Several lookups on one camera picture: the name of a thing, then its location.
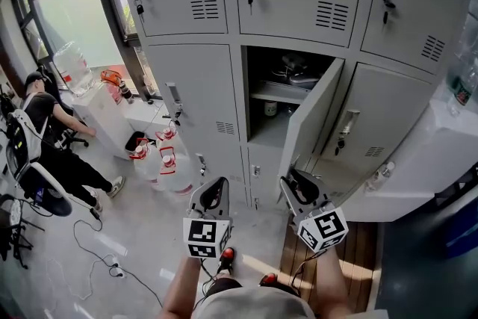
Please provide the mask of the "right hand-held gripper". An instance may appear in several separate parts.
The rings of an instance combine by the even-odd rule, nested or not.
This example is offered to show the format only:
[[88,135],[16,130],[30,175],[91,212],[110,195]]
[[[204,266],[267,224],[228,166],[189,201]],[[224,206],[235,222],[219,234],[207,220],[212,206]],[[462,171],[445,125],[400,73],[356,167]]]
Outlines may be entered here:
[[349,228],[344,213],[325,201],[329,191],[321,177],[292,169],[291,179],[281,177],[279,187],[294,216],[307,214],[299,222],[297,236],[313,253],[324,253],[345,239]]

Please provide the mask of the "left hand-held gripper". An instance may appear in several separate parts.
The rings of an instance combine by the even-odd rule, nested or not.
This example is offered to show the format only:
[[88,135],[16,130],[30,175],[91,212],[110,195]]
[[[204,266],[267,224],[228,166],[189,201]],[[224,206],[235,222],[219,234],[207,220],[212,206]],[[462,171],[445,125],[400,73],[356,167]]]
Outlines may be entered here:
[[231,237],[229,180],[223,176],[197,188],[183,218],[183,240],[191,258],[219,259]]

